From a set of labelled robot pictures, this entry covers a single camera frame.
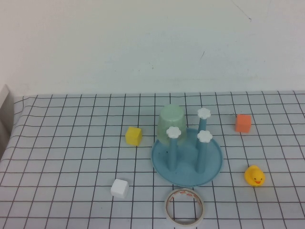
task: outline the blue stand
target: blue stand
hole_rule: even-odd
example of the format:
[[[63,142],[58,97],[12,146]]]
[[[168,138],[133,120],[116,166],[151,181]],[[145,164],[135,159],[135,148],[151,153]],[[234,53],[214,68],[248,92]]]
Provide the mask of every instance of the blue stand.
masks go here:
[[[199,142],[198,159],[197,159],[197,164],[196,164],[197,173],[203,173],[205,171],[207,149],[208,149],[208,143]]]
[[[178,150],[178,139],[171,138],[170,148],[168,151],[167,166],[170,171],[174,171],[177,168],[177,150]]]
[[[201,118],[201,119],[199,120],[198,133],[199,133],[201,130],[206,130],[206,119],[202,119],[202,118]],[[199,139],[197,139],[196,148],[197,148],[197,149],[200,148],[200,141],[199,141]]]
[[[196,171],[198,150],[196,148],[198,130],[187,128],[186,140],[176,151],[176,169],[169,170],[169,147],[157,140],[152,147],[152,163],[156,171],[166,180],[181,187],[201,186],[211,181],[220,171],[223,155],[217,142],[212,139],[206,149],[205,169],[202,173]]]

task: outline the yellow rubber duck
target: yellow rubber duck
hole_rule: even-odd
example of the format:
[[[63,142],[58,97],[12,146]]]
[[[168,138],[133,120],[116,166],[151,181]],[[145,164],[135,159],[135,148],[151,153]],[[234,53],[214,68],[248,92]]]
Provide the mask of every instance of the yellow rubber duck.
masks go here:
[[[265,182],[265,174],[258,166],[250,166],[244,173],[244,179],[251,186],[261,186]]]

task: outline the translucent green cup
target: translucent green cup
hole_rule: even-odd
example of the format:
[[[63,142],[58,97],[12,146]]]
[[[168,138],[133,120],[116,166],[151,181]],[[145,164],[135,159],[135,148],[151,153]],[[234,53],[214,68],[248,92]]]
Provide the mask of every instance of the translucent green cup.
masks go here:
[[[162,144],[167,146],[170,144],[170,138],[166,130],[171,126],[176,126],[181,130],[178,144],[182,143],[186,139],[186,118],[183,109],[174,104],[169,104],[162,108],[159,115],[157,138]]]

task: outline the roll of tape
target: roll of tape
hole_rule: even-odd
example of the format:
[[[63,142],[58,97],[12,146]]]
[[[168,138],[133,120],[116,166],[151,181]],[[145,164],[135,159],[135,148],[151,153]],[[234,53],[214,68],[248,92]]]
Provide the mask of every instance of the roll of tape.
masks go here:
[[[175,198],[175,196],[178,195],[187,195],[189,197],[193,197],[197,200],[200,208],[201,208],[201,215],[197,218],[196,221],[188,223],[188,222],[177,222],[175,221],[168,213],[168,206],[171,200],[173,200]],[[200,198],[200,196],[191,189],[188,188],[181,188],[181,189],[175,189],[172,192],[170,192],[170,194],[168,194],[166,200],[165,200],[165,215],[166,218],[173,223],[174,225],[178,226],[178,227],[183,227],[183,228],[195,228],[197,227],[201,221],[203,220],[203,215],[204,215],[204,207],[203,207],[203,201]]]

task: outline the white flower knob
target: white flower knob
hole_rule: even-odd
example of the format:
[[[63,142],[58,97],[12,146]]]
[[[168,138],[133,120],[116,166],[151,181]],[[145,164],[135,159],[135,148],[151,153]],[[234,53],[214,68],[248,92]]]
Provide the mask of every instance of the white flower knob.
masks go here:
[[[169,138],[178,138],[181,135],[181,130],[178,127],[171,126],[166,133]]]
[[[208,130],[201,130],[197,134],[197,138],[199,139],[200,142],[208,143],[213,138],[213,135],[211,135],[210,131]]]
[[[211,117],[211,111],[203,107],[198,110],[198,116],[202,119],[207,119]]]

